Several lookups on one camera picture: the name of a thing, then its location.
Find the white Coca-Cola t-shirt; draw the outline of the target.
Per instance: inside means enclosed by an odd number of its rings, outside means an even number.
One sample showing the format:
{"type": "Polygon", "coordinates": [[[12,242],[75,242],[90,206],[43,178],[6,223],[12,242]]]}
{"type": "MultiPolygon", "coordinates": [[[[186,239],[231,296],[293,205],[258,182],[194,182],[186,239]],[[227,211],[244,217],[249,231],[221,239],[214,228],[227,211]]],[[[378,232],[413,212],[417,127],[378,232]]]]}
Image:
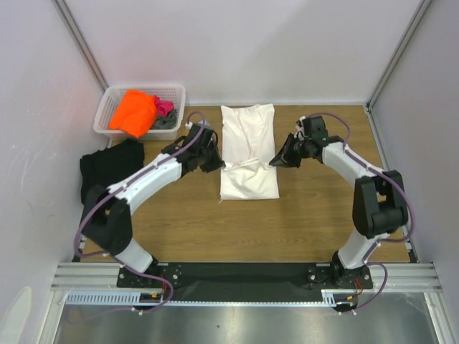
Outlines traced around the white Coca-Cola t-shirt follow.
{"type": "Polygon", "coordinates": [[[222,159],[220,199],[278,199],[272,104],[251,107],[221,107],[222,159]]]}

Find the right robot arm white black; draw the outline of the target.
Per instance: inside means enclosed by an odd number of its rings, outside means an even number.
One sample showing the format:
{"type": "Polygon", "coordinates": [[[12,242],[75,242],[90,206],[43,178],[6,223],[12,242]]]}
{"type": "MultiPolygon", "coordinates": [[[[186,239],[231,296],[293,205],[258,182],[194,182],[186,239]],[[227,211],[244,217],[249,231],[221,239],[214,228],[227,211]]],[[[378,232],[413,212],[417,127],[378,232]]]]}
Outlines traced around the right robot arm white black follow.
{"type": "Polygon", "coordinates": [[[354,230],[345,245],[333,254],[328,282],[345,288],[364,275],[369,257],[382,242],[409,220],[403,179],[396,170],[385,171],[357,155],[348,138],[329,135],[324,113],[301,117],[296,133],[270,161],[274,167],[298,168],[312,158],[333,169],[354,189],[354,230]]]}

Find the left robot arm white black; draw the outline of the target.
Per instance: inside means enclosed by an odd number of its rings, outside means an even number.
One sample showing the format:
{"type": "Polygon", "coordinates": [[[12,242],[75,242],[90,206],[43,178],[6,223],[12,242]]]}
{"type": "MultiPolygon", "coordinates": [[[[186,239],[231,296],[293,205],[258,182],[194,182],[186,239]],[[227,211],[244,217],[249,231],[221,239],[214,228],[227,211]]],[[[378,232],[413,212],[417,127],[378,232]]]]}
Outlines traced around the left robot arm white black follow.
{"type": "Polygon", "coordinates": [[[132,276],[139,285],[153,285],[158,278],[158,261],[133,238],[132,215],[150,197],[186,174],[198,168],[209,173],[225,167],[217,143],[213,128],[193,123],[188,135],[166,146],[141,170],[110,186],[93,186],[77,234],[133,269],[132,276]]]}

